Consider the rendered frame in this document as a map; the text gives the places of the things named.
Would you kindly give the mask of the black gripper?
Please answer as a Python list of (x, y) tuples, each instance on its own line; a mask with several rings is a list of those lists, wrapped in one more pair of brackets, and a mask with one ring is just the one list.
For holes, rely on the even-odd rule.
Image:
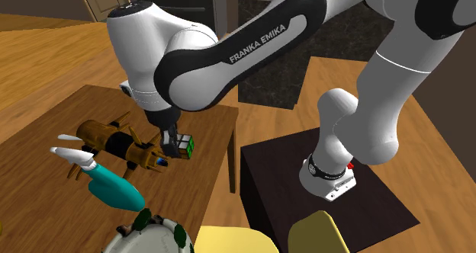
[(145, 110), (147, 120), (161, 130), (160, 146), (163, 153), (171, 158), (178, 158), (179, 146), (177, 140), (177, 121), (181, 116), (178, 108), (166, 108), (164, 110)]

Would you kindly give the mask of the multicoloured puzzle cube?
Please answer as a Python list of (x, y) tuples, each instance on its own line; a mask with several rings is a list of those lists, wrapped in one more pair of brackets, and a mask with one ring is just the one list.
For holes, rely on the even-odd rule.
[(195, 143), (192, 135), (178, 134), (177, 146), (179, 157), (181, 159), (190, 159), (195, 148)]

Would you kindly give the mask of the brown and black toy spaceship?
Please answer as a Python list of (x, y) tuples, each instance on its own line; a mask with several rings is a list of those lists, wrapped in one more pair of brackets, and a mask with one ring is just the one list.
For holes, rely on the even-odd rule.
[(65, 139), (82, 140), (82, 151), (92, 153), (94, 158), (100, 152), (107, 152), (123, 159), (127, 164), (123, 175), (126, 180), (137, 167), (161, 172), (158, 166), (169, 165), (167, 156), (156, 145), (161, 135), (156, 134), (147, 143), (141, 141), (129, 123), (122, 124), (129, 115), (130, 111), (108, 124), (87, 120), (79, 125), (75, 136), (66, 136)]

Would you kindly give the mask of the white bowl with green leaves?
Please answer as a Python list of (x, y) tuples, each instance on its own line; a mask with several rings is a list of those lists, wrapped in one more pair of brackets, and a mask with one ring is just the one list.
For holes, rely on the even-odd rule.
[(139, 212), (133, 223), (116, 228), (118, 234), (101, 253), (195, 253), (192, 240), (177, 222)]

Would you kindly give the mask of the yellow chair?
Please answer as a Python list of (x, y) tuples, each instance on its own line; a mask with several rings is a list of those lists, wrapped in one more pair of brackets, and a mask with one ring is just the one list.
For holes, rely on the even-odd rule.
[(279, 253), (260, 231), (233, 226), (202, 226), (194, 248), (195, 253)]
[(350, 250), (333, 218), (319, 210), (290, 228), (288, 253), (350, 253)]

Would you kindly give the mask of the dark marble counter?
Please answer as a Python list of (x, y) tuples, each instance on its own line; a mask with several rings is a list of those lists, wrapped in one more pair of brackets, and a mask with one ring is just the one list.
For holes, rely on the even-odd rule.
[(312, 56), (369, 61), (394, 22), (361, 2), (331, 18), (292, 51), (238, 85), (238, 101), (292, 109)]

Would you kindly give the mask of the dark robot stand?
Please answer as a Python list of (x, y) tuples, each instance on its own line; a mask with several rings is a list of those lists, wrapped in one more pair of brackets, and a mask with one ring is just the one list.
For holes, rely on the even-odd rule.
[(299, 181), (303, 160), (319, 130), (269, 139), (240, 150), (240, 197), (249, 225), (288, 253), (288, 233), (297, 221), (326, 211), (352, 253), (419, 224), (367, 166), (352, 160), (356, 185), (333, 202), (308, 193)]

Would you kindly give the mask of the brown wooden table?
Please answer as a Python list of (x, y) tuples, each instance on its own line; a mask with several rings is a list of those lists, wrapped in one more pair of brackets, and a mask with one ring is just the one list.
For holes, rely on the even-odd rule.
[[(172, 159), (155, 171), (138, 168), (130, 182), (155, 214), (173, 219), (195, 238), (236, 126), (238, 110), (217, 105), (183, 113), (181, 133), (193, 137), (189, 160)], [(0, 144), (0, 253), (100, 253), (116, 228), (135, 213), (103, 204), (88, 191), (88, 177), (69, 178), (69, 164), (53, 146), (77, 149), (72, 135), (86, 120), (109, 123), (122, 117), (139, 138), (156, 128), (122, 91), (86, 85)]]

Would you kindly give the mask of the black kitchen appliance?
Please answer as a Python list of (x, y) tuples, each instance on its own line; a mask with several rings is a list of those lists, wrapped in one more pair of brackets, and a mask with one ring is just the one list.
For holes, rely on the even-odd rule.
[(221, 38), (227, 32), (227, 0), (144, 0), (185, 20), (207, 25)]

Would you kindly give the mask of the teal handled white pronged tool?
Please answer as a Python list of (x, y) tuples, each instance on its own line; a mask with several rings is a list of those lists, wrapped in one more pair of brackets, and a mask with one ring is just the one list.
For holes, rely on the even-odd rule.
[(50, 151), (69, 164), (77, 164), (91, 178), (89, 191), (108, 206), (134, 212), (145, 207), (141, 193), (126, 179), (98, 164), (93, 153), (55, 146)]

